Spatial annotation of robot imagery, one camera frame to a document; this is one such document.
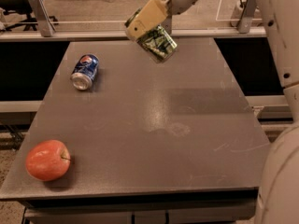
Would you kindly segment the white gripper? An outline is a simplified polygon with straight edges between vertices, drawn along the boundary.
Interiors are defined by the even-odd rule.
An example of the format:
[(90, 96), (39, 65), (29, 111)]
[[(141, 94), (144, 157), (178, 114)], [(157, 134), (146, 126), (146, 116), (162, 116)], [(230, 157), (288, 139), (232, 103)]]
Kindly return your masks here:
[(161, 24), (169, 15), (180, 15), (198, 0), (149, 0), (125, 23), (127, 37), (136, 41)]

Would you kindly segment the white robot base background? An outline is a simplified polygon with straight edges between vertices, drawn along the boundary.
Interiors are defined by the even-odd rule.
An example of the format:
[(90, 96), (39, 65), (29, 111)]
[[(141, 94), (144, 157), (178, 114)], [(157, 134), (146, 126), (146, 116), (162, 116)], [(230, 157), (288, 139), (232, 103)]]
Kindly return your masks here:
[(240, 1), (241, 0), (238, 0), (235, 4), (235, 8), (233, 10), (233, 13), (232, 13), (232, 16), (231, 16), (231, 19), (230, 19), (230, 24), (236, 28), (238, 22), (239, 22), (239, 19), (240, 19), (240, 16), (241, 16), (241, 13), (242, 13), (242, 8), (240, 6)]

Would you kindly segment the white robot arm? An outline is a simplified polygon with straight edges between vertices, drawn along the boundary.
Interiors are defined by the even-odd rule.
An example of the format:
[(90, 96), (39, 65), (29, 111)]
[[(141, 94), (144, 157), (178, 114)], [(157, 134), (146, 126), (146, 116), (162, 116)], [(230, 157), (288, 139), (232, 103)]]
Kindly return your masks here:
[[(150, 32), (188, 10), (198, 0), (149, 0), (125, 23), (129, 39), (157, 61), (167, 59), (176, 45), (154, 43)], [(263, 105), (273, 129), (282, 128), (266, 158), (256, 201), (254, 224), (299, 224), (299, 0), (246, 0), (237, 30), (245, 34), (260, 11), (283, 94), (254, 97)]]

